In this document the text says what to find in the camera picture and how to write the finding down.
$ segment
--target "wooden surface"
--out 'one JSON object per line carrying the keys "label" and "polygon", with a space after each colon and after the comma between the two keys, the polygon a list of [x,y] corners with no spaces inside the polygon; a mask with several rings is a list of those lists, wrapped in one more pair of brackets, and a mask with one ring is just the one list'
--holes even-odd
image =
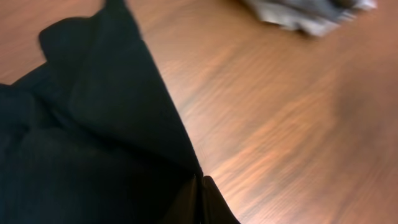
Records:
{"label": "wooden surface", "polygon": [[[2,0],[0,82],[98,0]],[[398,223],[398,1],[322,39],[235,0],[129,2],[205,174],[242,223]]]}

